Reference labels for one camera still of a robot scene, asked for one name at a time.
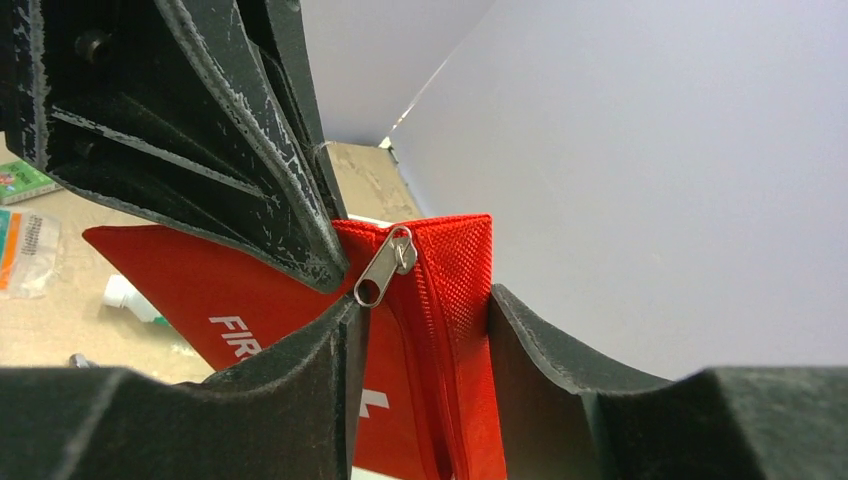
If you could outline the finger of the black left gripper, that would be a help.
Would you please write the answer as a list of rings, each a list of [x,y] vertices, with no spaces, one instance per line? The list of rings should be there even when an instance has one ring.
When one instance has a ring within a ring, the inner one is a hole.
[[[5,1],[7,148],[322,293],[349,263],[297,1]]]

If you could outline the red first aid pouch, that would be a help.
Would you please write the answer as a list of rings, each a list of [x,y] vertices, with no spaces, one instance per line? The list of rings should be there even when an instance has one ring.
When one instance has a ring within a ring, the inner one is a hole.
[[[503,479],[487,335],[493,222],[408,221],[418,257],[371,313],[354,463],[400,479]],[[100,226],[84,239],[214,369],[317,318],[336,300],[237,250],[160,226]]]

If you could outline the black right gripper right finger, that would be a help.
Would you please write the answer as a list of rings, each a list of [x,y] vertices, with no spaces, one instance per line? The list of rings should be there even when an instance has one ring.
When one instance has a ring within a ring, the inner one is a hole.
[[[489,339],[511,479],[843,479],[843,367],[710,367],[666,380],[545,321],[506,286]]]

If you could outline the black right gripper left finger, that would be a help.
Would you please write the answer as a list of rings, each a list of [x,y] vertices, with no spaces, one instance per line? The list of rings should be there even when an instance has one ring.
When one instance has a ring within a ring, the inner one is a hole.
[[[5,479],[347,479],[370,314],[345,295],[200,383],[119,367],[5,368]]]

